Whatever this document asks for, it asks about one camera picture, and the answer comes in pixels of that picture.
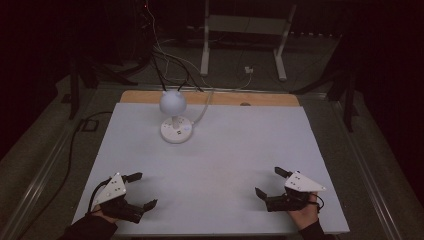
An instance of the white table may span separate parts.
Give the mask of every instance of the white table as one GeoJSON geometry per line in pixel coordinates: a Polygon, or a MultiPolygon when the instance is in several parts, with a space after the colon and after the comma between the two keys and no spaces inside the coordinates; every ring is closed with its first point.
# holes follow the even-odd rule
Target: white table
{"type": "MultiPolygon", "coordinates": [[[[194,120],[203,105],[189,104],[194,120]]],[[[193,136],[170,144],[159,133],[166,118],[151,103],[118,103],[81,197],[74,221],[87,210],[94,188],[120,172],[142,172],[127,183],[126,200],[158,199],[139,224],[118,222],[122,236],[283,235],[297,232],[285,212],[266,211],[255,187],[284,192],[278,166],[300,171],[327,188],[319,215],[327,233],[349,227],[302,107],[210,105],[193,136]]]]}

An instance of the black cable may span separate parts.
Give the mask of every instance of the black cable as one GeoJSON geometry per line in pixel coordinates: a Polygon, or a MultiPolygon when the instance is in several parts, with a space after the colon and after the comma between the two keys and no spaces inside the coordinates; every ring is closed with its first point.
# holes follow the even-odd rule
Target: black cable
{"type": "Polygon", "coordinates": [[[71,173],[71,167],[72,167],[72,152],[73,152],[73,145],[76,134],[80,131],[81,127],[83,126],[83,123],[90,120],[92,117],[97,116],[99,114],[105,114],[105,113],[112,113],[112,112],[98,112],[95,113],[88,118],[81,119],[78,123],[78,126],[75,128],[74,132],[72,133],[71,137],[71,145],[69,147],[69,154],[68,154],[68,165],[66,168],[66,174],[63,178],[59,188],[56,190],[56,192],[53,194],[53,196],[50,198],[50,200],[44,205],[44,207],[37,213],[37,215],[32,219],[32,221],[27,225],[27,227],[22,231],[22,233],[18,236],[18,240],[22,239],[22,237],[26,234],[26,232],[31,228],[31,226],[37,221],[37,219],[44,213],[44,211],[47,209],[47,207],[50,206],[50,204],[54,201],[54,199],[59,195],[60,191],[63,189],[63,186],[65,185],[66,181],[68,180],[68,177],[71,173]]]}
{"type": "Polygon", "coordinates": [[[90,197],[90,202],[88,203],[88,210],[87,210],[87,213],[86,213],[86,214],[90,214],[90,213],[92,213],[92,211],[91,211],[91,207],[92,207],[92,205],[93,205],[94,197],[96,196],[97,191],[98,191],[98,190],[99,190],[102,186],[107,185],[107,184],[109,183],[109,181],[110,181],[110,178],[109,178],[108,180],[106,180],[106,181],[101,182],[101,183],[100,183],[99,185],[97,185],[97,187],[94,189],[94,191],[93,191],[93,193],[91,194],[91,197],[90,197]]]}
{"type": "Polygon", "coordinates": [[[322,205],[319,205],[318,202],[309,202],[310,204],[316,204],[317,205],[318,213],[319,213],[319,211],[324,207],[324,200],[322,200],[322,198],[320,196],[318,196],[317,194],[311,193],[311,195],[317,197],[322,203],[322,205]]]}
{"type": "Polygon", "coordinates": [[[158,57],[158,58],[160,58],[161,60],[164,60],[164,61],[169,61],[169,62],[171,62],[171,63],[173,63],[173,64],[176,64],[176,65],[178,65],[178,66],[180,66],[181,68],[183,68],[184,69],[184,71],[186,72],[186,79],[185,79],[185,82],[183,82],[181,85],[180,85],[180,87],[178,88],[178,90],[180,90],[184,85],[186,85],[186,84],[188,84],[188,85],[190,85],[190,83],[189,83],[189,79],[191,79],[192,80],[192,82],[193,82],[193,85],[194,85],[194,87],[198,90],[198,91],[200,91],[200,92],[203,92],[203,90],[200,88],[200,86],[196,83],[196,81],[194,80],[194,78],[193,78],[193,76],[191,75],[191,73],[190,73],[190,71],[188,70],[188,68],[184,65],[184,63],[182,63],[178,58],[176,58],[176,57],[174,57],[174,56],[171,56],[171,55],[169,55],[169,54],[166,54],[166,53],[160,53],[160,52],[157,52],[157,51],[153,51],[153,53],[154,54],[157,54],[157,55],[165,55],[165,56],[167,56],[167,57],[169,57],[169,58],[172,58],[172,60],[168,60],[168,59],[165,59],[165,58],[163,58],[163,57],[161,57],[161,56],[156,56],[156,55],[153,55],[153,57],[158,57]]]}
{"type": "Polygon", "coordinates": [[[160,84],[162,85],[162,90],[166,91],[165,83],[163,82],[164,76],[162,75],[161,71],[159,70],[159,67],[158,67],[158,64],[156,62],[154,55],[152,56],[152,62],[153,62],[153,65],[155,66],[154,68],[156,69],[156,73],[158,74],[160,84]]]}

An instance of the human hand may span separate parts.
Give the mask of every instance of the human hand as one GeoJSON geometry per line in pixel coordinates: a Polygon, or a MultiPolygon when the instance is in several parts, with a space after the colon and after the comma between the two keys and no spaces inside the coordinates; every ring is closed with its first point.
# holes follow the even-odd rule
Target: human hand
{"type": "Polygon", "coordinates": [[[106,221],[108,221],[110,223],[116,223],[119,220],[117,218],[111,218],[109,216],[104,215],[103,212],[102,212],[102,209],[100,208],[100,205],[94,206],[94,209],[91,212],[91,215],[104,218],[104,219],[106,219],[106,221]]]}
{"type": "MultiPolygon", "coordinates": [[[[309,202],[317,202],[316,192],[309,195],[309,202]]],[[[301,210],[287,211],[287,213],[290,215],[299,230],[302,230],[318,221],[318,206],[315,204],[308,204],[301,210]]]]}

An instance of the white sphere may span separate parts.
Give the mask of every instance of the white sphere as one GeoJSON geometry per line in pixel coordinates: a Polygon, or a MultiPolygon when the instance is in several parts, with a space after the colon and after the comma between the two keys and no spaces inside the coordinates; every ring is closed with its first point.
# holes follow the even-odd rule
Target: white sphere
{"type": "Polygon", "coordinates": [[[187,102],[184,96],[176,90],[163,91],[159,107],[168,116],[178,116],[185,111],[187,102]]]}

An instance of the cable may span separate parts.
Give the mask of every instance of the cable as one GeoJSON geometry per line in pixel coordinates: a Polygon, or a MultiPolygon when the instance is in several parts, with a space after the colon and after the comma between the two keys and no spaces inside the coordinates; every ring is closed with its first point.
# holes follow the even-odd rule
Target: cable
{"type": "Polygon", "coordinates": [[[310,204],[316,204],[317,205],[318,213],[319,213],[319,211],[324,207],[324,200],[322,200],[322,198],[320,196],[318,196],[317,194],[311,193],[311,195],[317,197],[322,203],[322,205],[319,205],[318,202],[309,202],[310,204]]]}
{"type": "Polygon", "coordinates": [[[193,79],[193,77],[191,76],[191,74],[190,74],[190,72],[188,71],[188,69],[186,68],[186,66],[183,64],[183,63],[181,63],[181,61],[179,61],[178,59],[175,59],[174,61],[170,61],[171,63],[174,63],[174,64],[176,64],[176,65],[178,65],[178,66],[180,66],[181,68],[183,68],[184,70],[185,70],[185,72],[186,72],[186,78],[185,79],[174,79],[174,80],[177,80],[177,81],[181,81],[181,80],[183,80],[184,82],[182,83],[182,84],[180,84],[180,83],[176,83],[176,82],[173,82],[171,79],[168,79],[168,78],[166,78],[165,76],[163,76],[163,74],[161,73],[161,71],[159,70],[159,68],[158,68],[158,66],[157,66],[157,64],[156,64],[156,66],[153,66],[155,69],[156,69],[156,71],[158,71],[158,72],[160,72],[160,75],[161,75],[161,77],[164,79],[164,80],[166,80],[166,81],[168,81],[168,82],[170,82],[170,83],[173,83],[173,84],[176,84],[176,85],[180,85],[180,87],[178,88],[178,91],[182,88],[182,86],[184,86],[184,85],[189,85],[189,86],[192,86],[192,87],[195,87],[195,88],[197,88],[197,90],[199,90],[199,91],[201,91],[201,92],[203,92],[203,90],[197,85],[197,83],[194,81],[194,79],[193,79]],[[191,85],[190,83],[189,83],[189,79],[192,79],[193,80],[193,83],[194,83],[194,85],[191,85]]]}
{"type": "Polygon", "coordinates": [[[98,112],[95,113],[91,116],[89,116],[88,118],[85,119],[81,119],[80,122],[78,123],[78,126],[75,128],[74,132],[72,133],[72,137],[71,137],[71,145],[69,147],[69,154],[68,154],[68,165],[66,168],[66,174],[65,177],[63,178],[59,188],[56,190],[56,192],[53,194],[53,196],[50,198],[50,200],[44,205],[44,207],[37,213],[37,215],[35,215],[35,217],[31,220],[31,222],[27,225],[27,227],[22,231],[22,233],[18,236],[18,240],[22,239],[22,237],[27,233],[27,231],[31,228],[31,226],[38,220],[38,218],[44,213],[44,211],[47,209],[47,207],[50,206],[50,204],[55,200],[55,198],[59,195],[60,191],[63,189],[66,181],[68,180],[68,177],[71,173],[71,167],[72,167],[72,152],[73,152],[73,145],[74,145],[74,140],[75,140],[75,136],[76,134],[80,131],[81,127],[83,126],[83,123],[91,120],[92,117],[97,116],[99,114],[105,114],[105,113],[112,113],[112,112],[98,112]]]}
{"type": "Polygon", "coordinates": [[[154,55],[152,56],[152,61],[153,61],[154,68],[156,69],[156,73],[158,74],[160,84],[162,85],[162,90],[166,91],[165,83],[163,82],[163,75],[162,75],[162,72],[159,70],[159,67],[154,55]]]}

